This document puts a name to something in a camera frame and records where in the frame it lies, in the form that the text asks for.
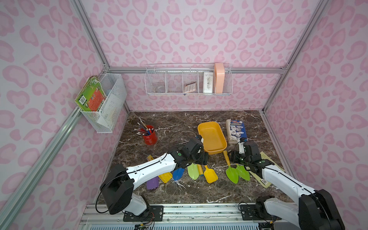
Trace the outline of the light green shovel wooden handle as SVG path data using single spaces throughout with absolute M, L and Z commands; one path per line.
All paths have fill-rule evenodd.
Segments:
M 199 171 L 196 164 L 192 163 L 187 167 L 188 175 L 191 179 L 196 180 L 199 177 Z

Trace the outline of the dark green shovel yellow handle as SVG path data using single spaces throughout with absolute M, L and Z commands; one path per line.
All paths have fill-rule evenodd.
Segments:
M 240 178 L 242 178 L 245 181 L 250 181 L 250 174 L 249 172 L 245 169 L 245 167 L 243 165 L 237 164 L 236 165 L 236 171 L 238 173 L 238 176 Z

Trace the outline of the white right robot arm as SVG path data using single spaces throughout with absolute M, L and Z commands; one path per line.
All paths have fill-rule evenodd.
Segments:
M 275 216 L 301 230 L 343 230 L 345 225 L 332 195 L 324 190 L 316 190 L 291 177 L 273 161 L 264 159 L 258 145 L 253 141 L 240 140 L 238 151 L 225 153 L 226 160 L 261 180 L 270 182 L 292 201 L 284 202 L 274 196 L 263 196 L 256 200 L 256 213 L 260 217 Z

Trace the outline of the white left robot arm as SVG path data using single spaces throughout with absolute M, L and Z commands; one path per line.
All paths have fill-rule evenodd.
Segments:
M 134 190 L 147 181 L 192 164 L 206 165 L 209 154 L 203 150 L 204 139 L 200 135 L 184 145 L 170 147 L 162 156 L 128 168 L 119 164 L 108 174 L 100 186 L 101 195 L 111 215 L 130 212 L 139 216 L 148 209 L 148 203 Z

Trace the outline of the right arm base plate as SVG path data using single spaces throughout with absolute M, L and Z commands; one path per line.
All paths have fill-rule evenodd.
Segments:
M 240 202 L 238 204 L 238 210 L 241 213 L 242 220 L 264 220 L 264 221 L 276 221 L 276 216 L 270 216 L 258 211 L 255 204 L 248 204 L 246 202 Z

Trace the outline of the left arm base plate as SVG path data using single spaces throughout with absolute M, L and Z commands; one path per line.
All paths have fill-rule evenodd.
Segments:
M 163 214 L 164 206 L 153 205 L 149 206 L 138 216 L 126 211 L 123 217 L 123 222 L 147 222 L 151 221 L 151 219 L 153 219 L 153 221 L 161 222 L 163 221 Z

